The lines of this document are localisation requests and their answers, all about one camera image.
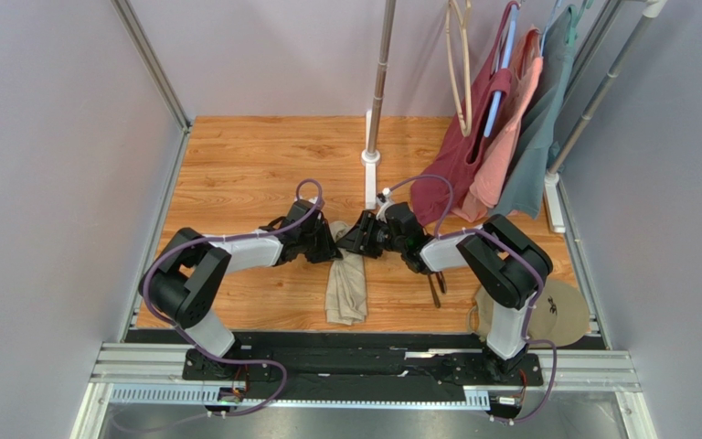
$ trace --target cable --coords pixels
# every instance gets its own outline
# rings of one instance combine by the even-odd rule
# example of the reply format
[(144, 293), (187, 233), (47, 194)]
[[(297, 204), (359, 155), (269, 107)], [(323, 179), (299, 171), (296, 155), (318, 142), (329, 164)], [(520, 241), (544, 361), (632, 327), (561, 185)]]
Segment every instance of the cable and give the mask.
[[(517, 252), (514, 252), (513, 249), (505, 245), (502, 241), (500, 241), (495, 235), (489, 233), (486, 230), (483, 229), (469, 229), (469, 230), (460, 230), (456, 231), (454, 233), (449, 233), (445, 236), (439, 237), (438, 239), (446, 239), (446, 238), (451, 238), (454, 236), (462, 236), (462, 235), (467, 235), (470, 233), (475, 233), (477, 235), (481, 235), (484, 237), (486, 240), (490, 241), (492, 244), (496, 245), (499, 247), (503, 252), (507, 252), (512, 258), (514, 258), (518, 263), (522, 264), (524, 266), (525, 270), (529, 274), (532, 275), (532, 277), (535, 279), (535, 282), (537, 283), (537, 290), (535, 291), (535, 294), (532, 296), (532, 300), (530, 301), (530, 304), (534, 304), (537, 299), (540, 297), (541, 294), (543, 294), (543, 290), (545, 288), (545, 284), (543, 282), (543, 278), (540, 277), (540, 275), (537, 273), (537, 270), (533, 268), (532, 265), (529, 264), (520, 254)], [(522, 423), (524, 421), (528, 421), (535, 417), (540, 410), (543, 408), (544, 405), (546, 405), (546, 401), (548, 401), (548, 397), (551, 395), (551, 391), (554, 388), (554, 381), (557, 379), (557, 345), (554, 344), (553, 341), (551, 340), (529, 340), (527, 337), (527, 330), (529, 328), (529, 319), (532, 317), (532, 306), (528, 306), (526, 308), (526, 314), (524, 316), (524, 325), (521, 326), (521, 338), (525, 341), (525, 343), (530, 344), (530, 345), (535, 345), (535, 344), (546, 344), (551, 347), (551, 351), (553, 352), (553, 360), (551, 364), (551, 378), (548, 381), (548, 386), (546, 387), (546, 394), (543, 396), (543, 400), (540, 401), (540, 404), (537, 405), (535, 410), (533, 410), (530, 414), (521, 417), (521, 418), (516, 418), (516, 422)], [(509, 419), (504, 419), (501, 418), (501, 423), (510, 423), (513, 420)]]
[(448, 217), (448, 213), (451, 211), (451, 207), (453, 206), (453, 186), (451, 186), (451, 182), (448, 181), (448, 178), (443, 177), (443, 176), (438, 176), (436, 174), (422, 174), (420, 176), (406, 178), (406, 179), (400, 181), (398, 184), (390, 187), (389, 190), (394, 192), (395, 190), (397, 190), (401, 186), (406, 185), (406, 184), (410, 183), (411, 181), (419, 180), (422, 178), (437, 178), (438, 180), (445, 183), (449, 189), (449, 204), (446, 205), (446, 209), (443, 210), (443, 214), (438, 219), (438, 222), (435, 223), (435, 231), (432, 233), (433, 235), (435, 235), (435, 238), (440, 238), (441, 235), (438, 231), (441, 229), (441, 224), (443, 224), (443, 220), (445, 220), (446, 217)]
[[(296, 229), (297, 227), (300, 227), (305, 220), (307, 220), (311, 215), (313, 215), (314, 212), (316, 212), (317, 209), (320, 208), (324, 204), (324, 192), (322, 190), (321, 184), (316, 181), (313, 178), (306, 178), (305, 180), (301, 181), (296, 188), (296, 198), (300, 199), (300, 189), (307, 183), (311, 183), (316, 186), (318, 189), (318, 195), (316, 196), (316, 202), (311, 206), (310, 209), (305, 213), (304, 216), (299, 218), (297, 221), (293, 222), (292, 224), (289, 224), (286, 227), (283, 227), (282, 229), (278, 230), (273, 230), (273, 231), (266, 231), (262, 233), (246, 233), (246, 234), (241, 234), (241, 235), (234, 235), (234, 236), (204, 236), (202, 238), (198, 238), (196, 240), (184, 242), (183, 244), (175, 246), (173, 249), (170, 249), (169, 251), (165, 252), (159, 258), (154, 261), (154, 263), (151, 265), (151, 267), (148, 269), (147, 272), (145, 272), (145, 277), (143, 280), (143, 302), (145, 303), (145, 307), (148, 308), (148, 311), (151, 312), (156, 318), (159, 320), (167, 323), (171, 327), (175, 329), (175, 331), (181, 335), (190, 345), (194, 346), (196, 350), (198, 350), (202, 355), (208, 357), (209, 359), (212, 359), (216, 362), (219, 363), (224, 363), (224, 364), (231, 364), (231, 365), (238, 365), (238, 366), (248, 366), (248, 365), (259, 365), (259, 364), (267, 364), (270, 366), (273, 366), (275, 368), (278, 368), (281, 373), (281, 383), (278, 386), (278, 389), (270, 395), (269, 397), (265, 398), (264, 401), (260, 402), (259, 404), (250, 407), (248, 409), (238, 411), (238, 412), (229, 412), (226, 413), (225, 416), (242, 416), (245, 414), (250, 414), (254, 412), (258, 412), (259, 410), (265, 408), (267, 404), (275, 400), (278, 395), (281, 394), (283, 391), (283, 388), (286, 386), (286, 378), (287, 378), (287, 373), (286, 373), (286, 368), (279, 363), (278, 361), (274, 361), (271, 359), (224, 359), (222, 357), (219, 357), (217, 355), (211, 354), (207, 350), (205, 350), (203, 347), (199, 346), (194, 339), (192, 339), (191, 336), (189, 336), (183, 329), (178, 327), (176, 325), (176, 322), (174, 322), (171, 318), (168, 316), (165, 316), (159, 310), (156, 309), (153, 303), (151, 303), (151, 296), (150, 296), (150, 287), (151, 287), (151, 282), (154, 279), (154, 275), (156, 273), (156, 270), (159, 269), (159, 266), (162, 265), (168, 258), (172, 257), (173, 255), (188, 249), (190, 247), (194, 247), (195, 245), (206, 243), (206, 242), (233, 242), (233, 241), (240, 241), (240, 240), (246, 240), (250, 238), (264, 238), (268, 236), (277, 236), (282, 233), (285, 233), (289, 230)], [(119, 430), (125, 432), (125, 433), (131, 433), (131, 434), (148, 434), (148, 433), (154, 433), (154, 432), (159, 432), (168, 428), (175, 427), (177, 425), (180, 425), (182, 423), (187, 423), (190, 421), (194, 421), (196, 419), (201, 419), (203, 417), (207, 417), (207, 414), (201, 414), (201, 415), (196, 415), (196, 416), (191, 416), (189, 418), (182, 419), (180, 421), (176, 421), (174, 423), (170, 423), (166, 426), (163, 427), (157, 427), (157, 428), (150, 428), (150, 429), (143, 429), (143, 430), (136, 430), (136, 429), (130, 429), (127, 427), (122, 427), (120, 426), (115, 420), (112, 420), (113, 426), (118, 428)]]

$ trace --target towel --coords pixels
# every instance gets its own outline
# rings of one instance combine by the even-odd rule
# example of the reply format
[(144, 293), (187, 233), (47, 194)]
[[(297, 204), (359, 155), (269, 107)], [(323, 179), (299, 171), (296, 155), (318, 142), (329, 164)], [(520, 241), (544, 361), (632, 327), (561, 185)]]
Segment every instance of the towel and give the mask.
[[(343, 238), (351, 226), (343, 221), (329, 225), (332, 238)], [(367, 284), (365, 261), (361, 254), (341, 249), (343, 259), (332, 262), (326, 283), (326, 323), (353, 325), (364, 323), (367, 317)]]

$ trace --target pink shirt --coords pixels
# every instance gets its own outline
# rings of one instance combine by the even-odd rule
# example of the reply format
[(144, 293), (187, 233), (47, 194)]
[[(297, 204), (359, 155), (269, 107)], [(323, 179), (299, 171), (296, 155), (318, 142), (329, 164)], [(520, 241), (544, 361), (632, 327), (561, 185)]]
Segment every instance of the pink shirt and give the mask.
[(540, 35), (537, 29), (530, 29), (518, 42), (510, 65), (514, 77), (511, 84), (512, 94), (497, 114), (495, 124), (495, 127), (501, 124), (503, 127), (497, 135), (493, 134), (492, 143), (484, 151), (481, 167), (475, 173), (464, 201), (452, 209), (453, 214), (470, 222), (485, 216), (486, 211), (496, 206), (500, 200), (505, 175), (521, 131), (521, 119), (535, 93), (540, 72), (543, 70)]

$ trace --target beige hanger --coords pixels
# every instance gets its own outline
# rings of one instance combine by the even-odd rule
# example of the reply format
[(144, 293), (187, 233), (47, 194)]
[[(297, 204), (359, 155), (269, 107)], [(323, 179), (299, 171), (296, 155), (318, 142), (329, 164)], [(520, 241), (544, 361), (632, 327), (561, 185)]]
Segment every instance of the beige hanger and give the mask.
[[(470, 135), (473, 124), (473, 103), (470, 98), (470, 49), (467, 43), (467, 21), (470, 17), (470, 0), (464, 0), (464, 14), (460, 14), (459, 5), (456, 0), (448, 0), (446, 6), (446, 48), (448, 51), (449, 74), (451, 75), (451, 89), (453, 92), (453, 102), (456, 105), (456, 115), (459, 119), (459, 126), (462, 135)], [(464, 66), (464, 108), (466, 114), (463, 115), (462, 101), (459, 99), (459, 90), (456, 86), (456, 73), (453, 68), (453, 57), (451, 55), (451, 11), (454, 11), (456, 20), (459, 22), (459, 33), (462, 40), (462, 54)]]

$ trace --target metal pole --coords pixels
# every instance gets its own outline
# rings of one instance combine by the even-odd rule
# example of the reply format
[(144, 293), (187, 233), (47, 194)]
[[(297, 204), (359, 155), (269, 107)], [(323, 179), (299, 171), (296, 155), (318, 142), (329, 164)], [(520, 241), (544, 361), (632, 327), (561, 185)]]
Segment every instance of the metal pole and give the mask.
[(373, 95), (373, 109), (370, 117), (370, 136), (367, 139), (367, 155), (374, 155), (378, 146), (378, 127), (381, 122), (381, 104), (383, 103), (383, 89), (386, 84), (386, 70), (388, 67), (388, 47), (391, 43), (391, 27), (394, 23), (394, 6), (396, 3), (397, 0), (386, 0), (384, 27), (381, 33), (381, 52), (378, 57), (376, 91)]
[(602, 82), (597, 87), (597, 90), (594, 92), (594, 95), (591, 96), (591, 100), (586, 105), (586, 108), (584, 109), (580, 119), (578, 119), (575, 126), (573, 126), (573, 129), (570, 132), (570, 135), (568, 136), (568, 140), (562, 147), (562, 151), (559, 153), (557, 160), (555, 160), (554, 164), (551, 165), (551, 168), (548, 169), (548, 174), (552, 176), (557, 174), (559, 167), (562, 166), (562, 163), (564, 163), (565, 158), (570, 153), (570, 150), (573, 149), (573, 146), (575, 146), (576, 142), (578, 142), (578, 139), (581, 133), (583, 133), (584, 128), (586, 128), (586, 126), (591, 121), (592, 116), (594, 116), (594, 113), (597, 111), (597, 107), (600, 106), (600, 103), (605, 98), (605, 95), (608, 93), (608, 90), (611, 89), (611, 86), (616, 81), (616, 78), (619, 76), (619, 73), (621, 73), (624, 61), (627, 60), (627, 56), (630, 54), (635, 44), (638, 41), (640, 41), (645, 30), (648, 28), (652, 21), (654, 21), (654, 19), (648, 16), (642, 16), (640, 21), (638, 21), (638, 24), (637, 26), (635, 26), (635, 29), (633, 30), (632, 34), (629, 38), (627, 38), (627, 41), (624, 43), (622, 51), (619, 52), (618, 56), (616, 56), (616, 60), (611, 65), (611, 69), (608, 70), (608, 73), (606, 73), (605, 78), (602, 79)]
[(602, 7), (597, 21), (591, 26), (586, 41), (581, 45), (579, 54), (573, 63), (573, 71), (568, 82), (568, 91), (565, 93), (565, 100), (562, 106), (567, 105), (570, 96), (575, 91), (576, 84), (583, 76), (584, 70), (589, 66), (594, 55), (597, 54), (597, 50), (608, 35), (608, 31), (611, 30), (613, 22), (619, 15), (619, 11), (622, 10), (622, 3), (624, 3), (624, 0), (609, 0)]

